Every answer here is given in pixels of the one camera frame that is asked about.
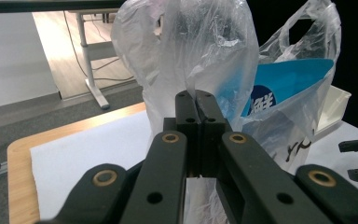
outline white table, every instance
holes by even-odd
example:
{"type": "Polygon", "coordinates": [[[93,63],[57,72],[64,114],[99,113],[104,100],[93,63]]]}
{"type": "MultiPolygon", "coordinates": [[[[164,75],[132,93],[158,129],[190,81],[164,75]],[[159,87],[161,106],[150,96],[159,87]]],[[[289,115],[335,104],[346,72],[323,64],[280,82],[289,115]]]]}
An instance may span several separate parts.
{"type": "MultiPolygon", "coordinates": [[[[358,139],[358,129],[341,121],[330,131],[332,132],[313,143],[306,163],[331,168],[348,179],[346,171],[358,168],[358,152],[339,153],[337,144],[345,140],[358,139]]],[[[76,133],[34,147],[31,150],[33,172],[41,217],[54,217],[61,209],[66,195],[85,171],[95,165],[109,162],[108,157],[114,160],[110,163],[117,162],[118,158],[119,162],[116,164],[125,168],[131,167],[144,158],[147,151],[148,135],[150,135],[150,129],[147,116],[145,112],[142,112],[86,130],[83,133],[76,133]],[[132,131],[136,131],[133,136],[142,136],[142,138],[131,136],[132,131]],[[124,147],[126,149],[119,152],[118,155],[116,150],[123,148],[122,144],[127,147],[124,147]],[[133,149],[130,147],[131,144],[137,147],[133,149]],[[69,169],[71,172],[63,173],[62,170],[65,169],[69,169]]],[[[358,188],[358,182],[349,179],[348,181],[358,188]]]]}

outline gray floor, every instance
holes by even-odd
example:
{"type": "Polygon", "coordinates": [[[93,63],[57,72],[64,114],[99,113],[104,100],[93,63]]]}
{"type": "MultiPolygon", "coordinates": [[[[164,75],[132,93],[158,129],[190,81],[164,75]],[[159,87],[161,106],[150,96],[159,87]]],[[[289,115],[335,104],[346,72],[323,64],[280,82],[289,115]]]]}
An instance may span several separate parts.
{"type": "MultiPolygon", "coordinates": [[[[45,97],[0,108],[0,162],[7,160],[10,143],[78,120],[87,119],[143,101],[142,88],[135,82],[104,90],[110,109],[102,111],[90,95],[61,101],[45,97]]],[[[0,175],[0,223],[8,223],[7,175],[0,175]]]]}

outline blue packaging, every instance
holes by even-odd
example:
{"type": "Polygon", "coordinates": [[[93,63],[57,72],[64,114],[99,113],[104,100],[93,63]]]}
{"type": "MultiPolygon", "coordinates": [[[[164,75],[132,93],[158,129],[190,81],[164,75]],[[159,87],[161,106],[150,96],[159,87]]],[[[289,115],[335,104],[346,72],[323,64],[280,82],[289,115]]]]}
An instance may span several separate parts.
{"type": "Polygon", "coordinates": [[[323,79],[333,67],[330,59],[302,59],[257,66],[254,89],[242,117],[270,108],[323,79]]]}

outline white paper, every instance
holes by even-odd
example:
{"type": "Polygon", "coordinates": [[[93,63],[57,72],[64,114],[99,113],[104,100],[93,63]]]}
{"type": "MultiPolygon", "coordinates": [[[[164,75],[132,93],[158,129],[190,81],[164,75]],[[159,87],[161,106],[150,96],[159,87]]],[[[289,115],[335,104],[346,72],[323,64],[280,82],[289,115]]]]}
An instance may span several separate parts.
{"type": "Polygon", "coordinates": [[[145,112],[71,134],[31,149],[41,219],[54,218],[78,180],[89,169],[112,163],[129,169],[148,150],[145,112]]]}

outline white plastic bag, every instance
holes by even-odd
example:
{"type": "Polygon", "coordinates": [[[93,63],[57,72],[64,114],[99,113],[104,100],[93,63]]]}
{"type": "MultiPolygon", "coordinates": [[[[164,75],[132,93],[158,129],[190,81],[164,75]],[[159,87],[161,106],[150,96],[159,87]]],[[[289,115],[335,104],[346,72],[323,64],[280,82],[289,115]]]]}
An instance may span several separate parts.
{"type": "MultiPolygon", "coordinates": [[[[340,19],[329,0],[309,0],[260,47],[260,63],[325,58],[337,61],[340,52],[340,19]],[[298,20],[313,20],[307,33],[294,45],[289,30],[298,20]]],[[[243,118],[242,131],[250,134],[283,168],[294,173],[307,158],[322,113],[324,98],[335,66],[324,79],[297,95],[243,118]]]]}
{"type": "Polygon", "coordinates": [[[153,134],[162,131],[164,118],[175,116],[174,96],[184,90],[212,93],[233,128],[241,129],[258,60],[246,1],[130,0],[117,13],[112,41],[144,87],[153,134]]]}

